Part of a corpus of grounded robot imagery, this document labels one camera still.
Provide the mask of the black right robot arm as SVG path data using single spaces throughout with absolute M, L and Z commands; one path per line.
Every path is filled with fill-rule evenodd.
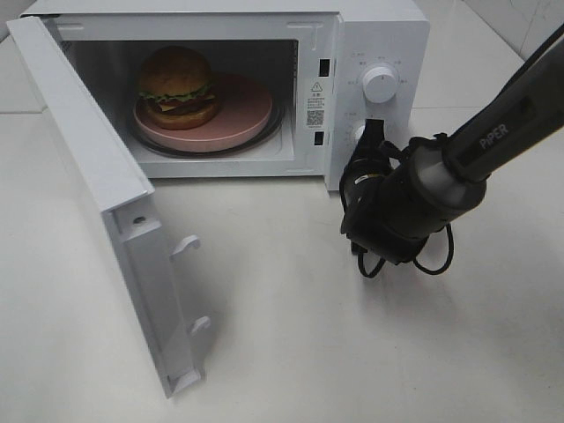
M 453 220 L 476 208 L 492 172 L 563 126 L 563 30 L 523 63 L 497 96 L 453 134 L 412 137 L 398 149 L 381 120 L 368 119 L 339 183 L 340 232 L 358 266 L 372 251 L 385 263 L 417 263 L 431 234 L 445 231 L 454 256 Z

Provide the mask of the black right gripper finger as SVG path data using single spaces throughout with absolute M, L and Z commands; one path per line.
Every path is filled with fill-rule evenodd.
M 356 144 L 356 154 L 377 154 L 384 141 L 384 120 L 366 119 Z

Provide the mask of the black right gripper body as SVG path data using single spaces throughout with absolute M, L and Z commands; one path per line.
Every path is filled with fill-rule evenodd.
M 358 146 L 345 166 L 339 183 L 344 206 L 340 233 L 352 243 L 354 253 L 372 251 L 379 256 L 403 256 L 409 243 L 385 223 L 379 189 L 391 173 L 390 156 L 382 147 Z

